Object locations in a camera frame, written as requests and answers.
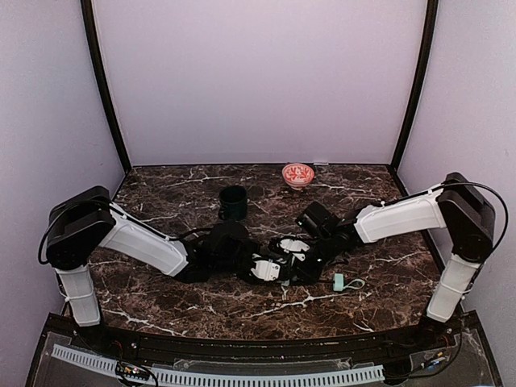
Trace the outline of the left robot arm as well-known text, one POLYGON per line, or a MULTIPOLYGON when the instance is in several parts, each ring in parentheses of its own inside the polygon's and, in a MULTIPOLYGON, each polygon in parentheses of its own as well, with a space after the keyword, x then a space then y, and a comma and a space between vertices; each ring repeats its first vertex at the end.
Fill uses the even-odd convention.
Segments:
POLYGON ((288 279, 287 265, 260 254, 260 245, 240 223, 223 221, 207 233, 193 241, 187 233, 166 235, 132 217, 97 185, 52 208, 37 259, 54 269, 79 327, 102 322, 89 271, 96 248, 122 253, 186 284, 206 282, 214 273, 234 273, 258 284, 288 279))

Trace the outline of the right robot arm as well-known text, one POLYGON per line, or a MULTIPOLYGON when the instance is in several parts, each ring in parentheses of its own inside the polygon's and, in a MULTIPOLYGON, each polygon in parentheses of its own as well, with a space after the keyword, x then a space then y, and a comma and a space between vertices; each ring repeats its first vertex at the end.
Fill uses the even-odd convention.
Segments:
POLYGON ((428 318, 445 323, 503 239, 495 234, 496 211, 483 191, 491 192, 492 188, 468 181, 460 173, 450 173, 443 183, 426 191, 365 206, 344 218, 312 202, 296 222, 316 239, 314 251, 326 260, 392 236, 447 230, 451 256, 426 312, 428 318))

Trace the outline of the mint green folding umbrella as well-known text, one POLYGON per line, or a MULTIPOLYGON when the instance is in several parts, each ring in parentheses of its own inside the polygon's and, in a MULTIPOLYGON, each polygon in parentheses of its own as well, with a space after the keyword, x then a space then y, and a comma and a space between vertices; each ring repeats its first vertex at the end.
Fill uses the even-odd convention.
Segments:
POLYGON ((319 284, 331 285, 334 292, 343 292, 345 290, 359 290, 365 286, 365 281, 360 278, 346 281, 345 276, 342 273, 336 273, 333 275, 331 280, 317 280, 319 284))

